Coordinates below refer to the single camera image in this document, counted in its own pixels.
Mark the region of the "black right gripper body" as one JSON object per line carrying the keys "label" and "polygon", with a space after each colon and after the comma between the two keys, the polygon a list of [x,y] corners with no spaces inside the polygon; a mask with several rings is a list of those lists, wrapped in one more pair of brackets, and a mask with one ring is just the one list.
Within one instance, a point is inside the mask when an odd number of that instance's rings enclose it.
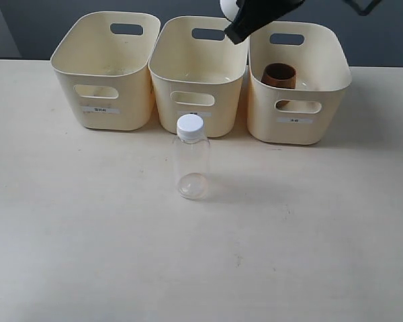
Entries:
{"label": "black right gripper body", "polygon": [[281,17],[301,6],[305,0],[248,0],[242,2],[241,11],[255,17]]}

